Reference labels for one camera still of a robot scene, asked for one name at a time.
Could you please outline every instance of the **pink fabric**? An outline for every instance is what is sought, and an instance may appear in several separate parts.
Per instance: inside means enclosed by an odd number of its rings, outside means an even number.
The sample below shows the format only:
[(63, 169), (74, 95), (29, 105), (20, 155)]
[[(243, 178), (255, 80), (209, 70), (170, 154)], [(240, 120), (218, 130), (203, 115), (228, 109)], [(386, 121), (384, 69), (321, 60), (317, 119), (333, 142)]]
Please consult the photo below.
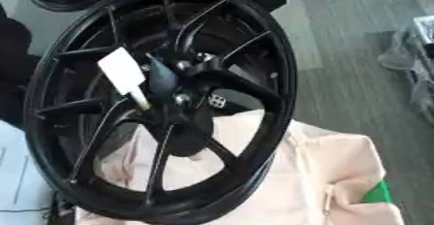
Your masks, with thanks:
[[(252, 139), (262, 111), (214, 120), (214, 138), (235, 154)], [(360, 204), (385, 176), (371, 140), (293, 121), (282, 139), (270, 172), (243, 205), (209, 224), (403, 225), (393, 204)], [(156, 142), (139, 127), (122, 148), (103, 160), (105, 179), (144, 191)], [(165, 188), (179, 188), (217, 173), (223, 164), (204, 150), (192, 158), (171, 157)], [(135, 225), (77, 210), (79, 225)]]

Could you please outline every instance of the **wheel spoke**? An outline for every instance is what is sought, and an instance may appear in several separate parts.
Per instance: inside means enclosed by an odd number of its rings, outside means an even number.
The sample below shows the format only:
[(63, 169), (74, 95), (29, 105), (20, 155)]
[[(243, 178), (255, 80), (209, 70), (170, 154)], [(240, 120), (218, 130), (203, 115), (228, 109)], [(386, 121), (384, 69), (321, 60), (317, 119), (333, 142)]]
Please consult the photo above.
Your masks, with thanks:
[(111, 32), (113, 33), (114, 44), (119, 47), (124, 47), (125, 41), (120, 29), (119, 22), (114, 15), (114, 7), (107, 7), (108, 18), (110, 20)]
[(199, 31), (206, 25), (206, 23), (215, 16), (229, 0), (222, 0), (210, 8), (204, 10), (200, 14), (194, 16), (189, 22), (187, 22), (179, 32), (174, 50), (177, 53), (187, 53), (194, 42), (194, 39)]
[(209, 79), (213, 87), (231, 89), (257, 98), (269, 110), (278, 110), (282, 103), (282, 98), (276, 93), (230, 71), (211, 71), (201, 74), (201, 77)]
[(253, 38), (252, 40), (244, 43), (238, 48), (233, 49), (232, 51), (225, 54), (221, 57), (221, 65), (223, 68), (230, 68), (237, 58), (248, 52), (252, 47), (256, 46), (261, 40), (266, 39), (271, 32), (267, 31), (263, 34)]
[(96, 63), (114, 50), (115, 47), (85, 48), (61, 52), (57, 54), (56, 57), (61, 63), (66, 64), (72, 63), (73, 61), (88, 61)]
[(149, 180), (147, 182), (146, 194), (144, 197), (144, 204), (146, 206), (152, 204), (155, 192), (163, 190), (163, 173), (170, 155), (168, 150), (168, 142), (169, 138), (171, 137), (171, 131), (173, 130), (173, 127), (174, 125), (169, 127), (164, 140), (158, 143), (154, 160), (152, 162)]
[(56, 117), (58, 115), (63, 116), (81, 113), (100, 113), (102, 111), (102, 105), (105, 100), (106, 98), (97, 97), (92, 99), (74, 101), (71, 103), (65, 103), (39, 110), (37, 112), (37, 115), (41, 117)]
[(225, 146), (219, 143), (217, 140), (212, 138), (212, 136), (205, 133), (201, 128), (193, 123), (189, 124), (189, 129), (192, 129), (196, 134), (203, 138), (203, 143), (205, 146), (214, 152), (226, 165), (228, 168), (233, 168), (238, 162), (238, 158)]
[(171, 8), (172, 1), (171, 0), (163, 0), (163, 8), (166, 13), (166, 17), (169, 23), (170, 28), (174, 28), (177, 24), (176, 18), (174, 16), (173, 10)]
[(78, 156), (78, 160), (74, 165), (68, 181), (77, 181), (78, 175), (93, 172), (93, 160), (96, 157), (98, 150), (109, 138), (110, 134), (121, 124), (119, 122), (122, 114), (131, 108), (132, 101), (130, 99), (123, 99), (113, 105), (107, 112), (96, 132), (92, 136), (91, 141), (87, 144)]

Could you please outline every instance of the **bolt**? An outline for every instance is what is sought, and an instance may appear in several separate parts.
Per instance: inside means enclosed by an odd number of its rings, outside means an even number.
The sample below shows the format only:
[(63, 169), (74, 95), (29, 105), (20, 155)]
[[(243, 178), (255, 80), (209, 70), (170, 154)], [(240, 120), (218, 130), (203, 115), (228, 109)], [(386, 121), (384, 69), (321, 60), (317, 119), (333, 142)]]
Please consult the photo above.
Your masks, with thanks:
[(174, 101), (177, 105), (185, 105), (191, 101), (191, 98), (187, 94), (179, 94), (174, 97)]
[(149, 72), (150, 71), (150, 66), (147, 65), (147, 64), (144, 64), (144, 65), (142, 65), (140, 67), (141, 67), (141, 70), (144, 71), (144, 72)]
[(179, 61), (177, 64), (176, 64), (176, 67), (179, 69), (179, 70), (185, 70), (185, 69), (187, 69), (187, 68), (189, 68), (189, 67), (191, 67), (192, 66), (192, 64), (190, 63), (190, 62), (188, 62), (188, 61), (185, 61), (185, 60), (182, 60), (182, 61)]

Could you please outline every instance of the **floor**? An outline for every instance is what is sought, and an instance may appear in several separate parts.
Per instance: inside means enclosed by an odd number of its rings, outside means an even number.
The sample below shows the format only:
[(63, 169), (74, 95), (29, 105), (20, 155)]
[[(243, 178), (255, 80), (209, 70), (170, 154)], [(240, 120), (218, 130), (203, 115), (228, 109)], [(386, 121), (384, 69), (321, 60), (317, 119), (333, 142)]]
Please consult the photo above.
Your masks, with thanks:
[[(0, 1), (38, 39), (35, 54), (82, 14), (47, 12), (29, 0)], [(434, 0), (291, 0), (274, 13), (300, 69), (296, 118), (372, 137), (394, 202), (412, 225), (434, 224), (434, 129), (409, 104), (404, 77), (385, 70), (377, 58), (392, 31), (425, 14), (434, 14)]]

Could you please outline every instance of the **white plastic part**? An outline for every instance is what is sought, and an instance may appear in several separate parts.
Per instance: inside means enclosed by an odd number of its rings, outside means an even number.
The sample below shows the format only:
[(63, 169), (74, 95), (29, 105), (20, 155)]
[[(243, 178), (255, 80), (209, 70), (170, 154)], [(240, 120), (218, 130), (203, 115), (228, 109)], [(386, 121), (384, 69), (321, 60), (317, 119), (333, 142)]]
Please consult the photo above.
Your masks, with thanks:
[(98, 66), (122, 96), (130, 93), (138, 105), (150, 108), (146, 96), (139, 86), (146, 80), (138, 62), (124, 48), (118, 48), (102, 60)]

